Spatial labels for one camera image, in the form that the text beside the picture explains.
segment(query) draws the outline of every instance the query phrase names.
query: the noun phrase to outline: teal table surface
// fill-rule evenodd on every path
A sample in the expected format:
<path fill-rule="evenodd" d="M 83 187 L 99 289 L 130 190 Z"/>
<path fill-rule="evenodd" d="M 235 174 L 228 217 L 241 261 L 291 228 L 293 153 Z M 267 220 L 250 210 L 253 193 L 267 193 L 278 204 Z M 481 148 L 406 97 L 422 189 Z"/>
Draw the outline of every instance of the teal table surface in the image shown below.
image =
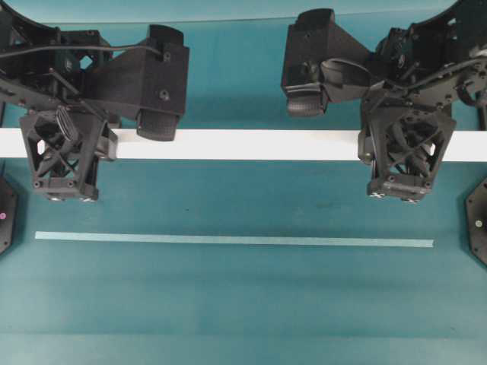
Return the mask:
<path fill-rule="evenodd" d="M 373 49 L 390 27 L 437 12 L 337 22 Z M 286 116 L 279 84 L 292 21 L 174 24 L 191 47 L 181 128 L 358 129 L 357 103 L 319 119 Z M 62 27 L 123 44 L 147 24 Z M 475 110 L 454 113 L 459 129 L 476 128 Z M 9 107 L 4 126 L 20 115 Z M 0 257 L 1 365 L 487 363 L 487 269 L 469 253 L 463 203 L 487 177 L 484 163 L 444 163 L 419 205 L 368 198 L 370 170 L 359 162 L 118 160 L 100 165 L 96 204 L 32 194 L 26 160 L 6 160 L 4 176 L 20 201 L 15 245 Z M 35 240 L 37 231 L 428 239 L 434 248 L 73 242 Z"/>
<path fill-rule="evenodd" d="M 161 21 L 226 21 L 295 17 L 313 8 L 337 14 L 442 9 L 454 0 L 6 0 L 17 11 L 42 23 L 149 23 Z"/>

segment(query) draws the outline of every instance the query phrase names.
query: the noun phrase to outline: screw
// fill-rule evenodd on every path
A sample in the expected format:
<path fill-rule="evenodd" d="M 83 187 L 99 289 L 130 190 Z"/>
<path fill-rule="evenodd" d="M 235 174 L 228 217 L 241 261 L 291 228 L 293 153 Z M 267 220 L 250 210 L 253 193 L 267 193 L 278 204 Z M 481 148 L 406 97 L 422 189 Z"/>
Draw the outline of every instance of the screw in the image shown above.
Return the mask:
<path fill-rule="evenodd" d="M 159 98 L 162 99 L 163 101 L 168 101 L 170 98 L 167 90 L 161 90 L 161 92 L 159 93 Z"/>

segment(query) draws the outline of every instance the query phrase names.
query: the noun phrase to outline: light blue tape strip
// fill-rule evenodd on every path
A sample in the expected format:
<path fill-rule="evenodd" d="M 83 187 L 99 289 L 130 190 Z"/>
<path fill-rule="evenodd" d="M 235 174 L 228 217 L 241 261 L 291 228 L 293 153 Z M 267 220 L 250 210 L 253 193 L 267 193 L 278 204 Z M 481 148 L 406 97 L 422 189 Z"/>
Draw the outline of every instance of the light blue tape strip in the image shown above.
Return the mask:
<path fill-rule="evenodd" d="M 387 240 L 368 238 L 265 237 L 265 236 L 173 236 L 158 234 L 113 234 L 76 232 L 36 232 L 36 240 L 192 243 L 212 245 L 275 245 L 275 246 L 360 246 L 433 248 L 433 240 Z"/>

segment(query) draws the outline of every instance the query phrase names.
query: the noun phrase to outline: white plastic rod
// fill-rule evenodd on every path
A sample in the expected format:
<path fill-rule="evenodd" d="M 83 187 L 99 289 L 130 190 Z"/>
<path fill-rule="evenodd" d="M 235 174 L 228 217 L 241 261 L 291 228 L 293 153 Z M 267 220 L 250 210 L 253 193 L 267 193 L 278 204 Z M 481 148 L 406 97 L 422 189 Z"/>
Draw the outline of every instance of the white plastic rod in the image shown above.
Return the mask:
<path fill-rule="evenodd" d="M 358 131 L 179 129 L 172 142 L 115 129 L 117 157 L 146 160 L 357 160 Z M 20 129 L 0 129 L 0 158 L 25 158 Z M 487 132 L 454 133 L 444 161 L 487 162 Z"/>

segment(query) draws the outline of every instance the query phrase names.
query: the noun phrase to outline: black bracket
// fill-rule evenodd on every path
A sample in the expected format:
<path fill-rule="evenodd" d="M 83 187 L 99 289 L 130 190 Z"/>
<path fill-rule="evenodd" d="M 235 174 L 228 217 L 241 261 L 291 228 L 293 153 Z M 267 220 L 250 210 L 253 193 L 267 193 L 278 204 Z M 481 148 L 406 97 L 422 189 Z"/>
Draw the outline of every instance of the black bracket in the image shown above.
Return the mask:
<path fill-rule="evenodd" d="M 110 128 L 120 117 L 143 138 L 174 140 L 189 66 L 180 31 L 151 24 L 141 42 L 113 47 L 97 30 L 47 27 L 0 0 L 0 50 L 0 106 L 27 110 L 32 183 L 48 199 L 97 200 L 98 163 L 116 158 Z"/>
<path fill-rule="evenodd" d="M 17 199 L 17 193 L 0 176 L 0 255 L 12 244 Z"/>
<path fill-rule="evenodd" d="M 487 265 L 487 179 L 466 199 L 470 249 Z"/>
<path fill-rule="evenodd" d="M 487 6 L 459 0 L 432 19 L 393 28 L 369 51 L 332 9 L 289 26 L 282 89 L 290 116 L 361 99 L 358 157 L 371 165 L 368 194 L 416 203 L 433 189 L 461 100 L 487 117 Z"/>

